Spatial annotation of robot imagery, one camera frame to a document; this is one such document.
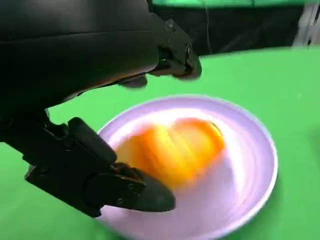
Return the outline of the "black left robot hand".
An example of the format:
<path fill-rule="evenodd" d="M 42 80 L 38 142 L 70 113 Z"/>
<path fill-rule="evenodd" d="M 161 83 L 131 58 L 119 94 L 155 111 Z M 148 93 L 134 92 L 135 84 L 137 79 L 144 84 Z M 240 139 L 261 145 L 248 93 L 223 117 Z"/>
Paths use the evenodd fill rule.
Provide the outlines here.
<path fill-rule="evenodd" d="M 82 93 L 143 86 L 146 74 L 196 79 L 190 37 L 148 0 L 3 0 L 0 3 L 0 140 L 22 154 L 25 180 L 96 218 L 103 206 L 167 212 L 172 192 L 117 163 L 82 119 L 50 121 L 47 109 Z"/>

